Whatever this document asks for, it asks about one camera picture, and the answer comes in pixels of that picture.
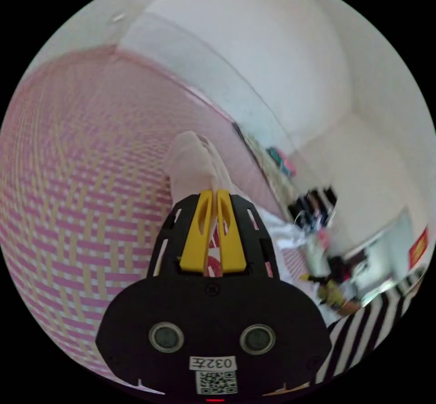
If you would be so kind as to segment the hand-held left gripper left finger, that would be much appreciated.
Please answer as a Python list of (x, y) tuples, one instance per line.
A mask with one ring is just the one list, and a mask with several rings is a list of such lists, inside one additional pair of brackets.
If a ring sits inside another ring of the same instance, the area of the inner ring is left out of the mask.
[(183, 272), (204, 272), (208, 259), (213, 192), (203, 191), (189, 227), (179, 265)]

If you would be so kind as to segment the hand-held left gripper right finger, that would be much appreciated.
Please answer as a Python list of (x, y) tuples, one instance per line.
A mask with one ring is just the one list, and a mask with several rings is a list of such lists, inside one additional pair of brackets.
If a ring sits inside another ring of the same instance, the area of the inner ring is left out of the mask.
[(246, 259), (231, 196), (227, 190), (217, 191), (217, 210), (222, 272), (241, 273), (246, 269)]

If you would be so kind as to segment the person's right hand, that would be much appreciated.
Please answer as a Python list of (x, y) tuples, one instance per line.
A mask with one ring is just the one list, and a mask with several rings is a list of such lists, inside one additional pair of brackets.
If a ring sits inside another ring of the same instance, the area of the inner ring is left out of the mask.
[(355, 314), (358, 310), (362, 308), (361, 304), (355, 300), (347, 300), (339, 303), (339, 309), (337, 314), (341, 317), (347, 317)]

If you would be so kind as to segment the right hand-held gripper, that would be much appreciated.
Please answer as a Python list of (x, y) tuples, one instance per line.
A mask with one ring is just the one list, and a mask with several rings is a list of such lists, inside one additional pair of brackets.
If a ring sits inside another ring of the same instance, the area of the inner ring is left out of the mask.
[(327, 264), (330, 276), (314, 276), (303, 274), (300, 280), (318, 284), (317, 296), (321, 304), (326, 304), (331, 309), (341, 309), (345, 305), (344, 292), (337, 283), (353, 280), (368, 268), (368, 256), (365, 251), (360, 251), (348, 259), (342, 256), (329, 256)]

